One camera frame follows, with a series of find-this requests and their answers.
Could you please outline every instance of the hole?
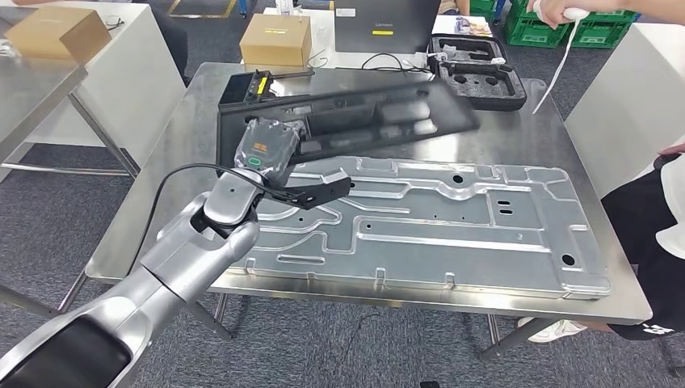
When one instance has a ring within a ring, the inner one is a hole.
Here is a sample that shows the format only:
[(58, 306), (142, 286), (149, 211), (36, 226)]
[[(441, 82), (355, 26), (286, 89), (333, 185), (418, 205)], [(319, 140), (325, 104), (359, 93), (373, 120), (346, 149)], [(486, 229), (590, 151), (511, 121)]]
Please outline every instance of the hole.
[(566, 265), (574, 265), (576, 264), (576, 259), (572, 255), (563, 255), (561, 257), (561, 261), (564, 262)]

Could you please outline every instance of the white paper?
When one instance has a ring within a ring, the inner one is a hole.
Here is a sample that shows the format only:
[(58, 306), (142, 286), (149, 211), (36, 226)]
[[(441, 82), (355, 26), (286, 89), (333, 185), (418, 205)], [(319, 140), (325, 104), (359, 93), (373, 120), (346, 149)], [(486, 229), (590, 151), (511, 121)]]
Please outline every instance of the white paper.
[(339, 18), (354, 18), (357, 16), (357, 10), (355, 8), (336, 8), (335, 15)]

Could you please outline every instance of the metal table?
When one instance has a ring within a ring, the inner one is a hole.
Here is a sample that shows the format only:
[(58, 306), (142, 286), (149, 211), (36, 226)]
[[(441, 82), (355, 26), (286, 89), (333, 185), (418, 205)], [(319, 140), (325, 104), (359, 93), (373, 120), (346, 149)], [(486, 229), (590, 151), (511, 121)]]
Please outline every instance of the metal table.
[[(168, 171), (189, 162), (215, 162), (216, 105), (230, 75), (244, 71), (243, 65), (238, 64), (205, 63), (200, 67), (149, 161), (87, 264), (86, 274), (89, 277), (113, 283), (126, 276), (132, 266), (136, 244), (141, 239), (153, 195)], [(320, 69), (311, 79), (290, 78), (280, 83), (286, 94), (299, 94), (304, 91), (330, 92), (344, 88), (368, 88), (374, 83), (406, 81), (403, 74), (355, 73), (358, 75), (350, 78), (349, 72)], [(573, 181), (606, 260), (613, 287), (610, 296), (597, 301), (580, 301), (463, 291), (395, 289), (383, 292), (382, 297), (379, 297), (372, 289), (332, 281), (310, 282), (230, 273), (222, 275), (210, 290), (488, 314), (494, 345), (483, 353), (483, 358), (498, 355), (559, 319), (636, 324), (650, 318), (651, 309), (590, 185), (554, 103), (548, 100), (537, 115), (531, 114), (544, 93), (545, 84), (535, 79), (524, 79), (523, 84), (528, 93), (525, 106), (518, 112), (478, 112), (481, 128), (477, 132), (374, 150), (362, 156), (563, 168)], [(198, 193), (211, 189), (215, 181), (214, 171), (195, 169), (181, 172), (167, 182), (141, 253), (151, 247), (157, 230)], [(536, 319), (499, 339), (492, 314), (533, 316)], [(221, 311), (217, 311), (215, 316), (220, 318)]]
[[(32, 8), (0, 7), (0, 37), (33, 11)], [(86, 70), (72, 61), (0, 55), (0, 182), (10, 170), (136, 177), (139, 168), (135, 162), (116, 145), (78, 97), (78, 85), (86, 76)], [(24, 142), (26, 138), (64, 99), (69, 99), (83, 120), (121, 163), (123, 170), (47, 167), (19, 163), (32, 146), (31, 143)], [(69, 309), (85, 280), (85, 272), (82, 272), (57, 309), (2, 285), (0, 299), (45, 317), (52, 317)]]

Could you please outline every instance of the foam case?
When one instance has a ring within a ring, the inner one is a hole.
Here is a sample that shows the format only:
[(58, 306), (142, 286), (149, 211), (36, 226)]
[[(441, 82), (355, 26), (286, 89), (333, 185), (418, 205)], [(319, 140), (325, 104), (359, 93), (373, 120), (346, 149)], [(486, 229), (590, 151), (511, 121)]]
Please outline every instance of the foam case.
[(428, 58), (435, 76), (442, 78), (475, 109), (483, 111), (517, 111), (526, 102), (526, 91), (514, 69), (494, 65), (492, 59), (506, 54), (499, 41), (485, 36), (434, 34), (428, 53), (440, 53), (444, 45), (456, 47), (456, 58), (450, 63)]

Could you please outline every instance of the white cable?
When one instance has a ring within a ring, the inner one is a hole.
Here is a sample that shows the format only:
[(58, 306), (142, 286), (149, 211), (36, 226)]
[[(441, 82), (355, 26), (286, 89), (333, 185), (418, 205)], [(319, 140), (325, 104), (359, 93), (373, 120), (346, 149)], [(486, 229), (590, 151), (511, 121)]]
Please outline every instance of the white cable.
[(554, 72), (554, 77), (552, 77), (552, 82), (549, 84), (549, 87), (547, 88), (547, 91), (542, 95), (542, 99), (540, 102), (537, 104), (536, 108), (533, 110), (533, 114), (535, 115), (537, 113), (537, 110), (540, 109), (540, 105), (544, 102), (544, 99), (547, 98), (547, 95), (549, 95), (549, 92), (552, 91), (552, 88), (554, 87), (554, 83), (557, 81), (557, 78), (559, 77), (559, 73), (561, 72), (561, 68), (564, 67), (564, 63), (566, 62), (566, 57), (569, 56), (569, 50), (571, 50), (571, 43), (574, 41), (574, 37), (576, 36), (576, 30), (578, 30), (578, 25), (580, 24), (580, 19), (576, 19), (574, 22), (574, 29), (571, 30), (571, 35), (569, 36), (569, 43), (566, 44), (566, 52), (564, 53), (564, 57), (561, 59), (561, 63), (559, 64), (559, 67), (557, 67), (557, 71)]

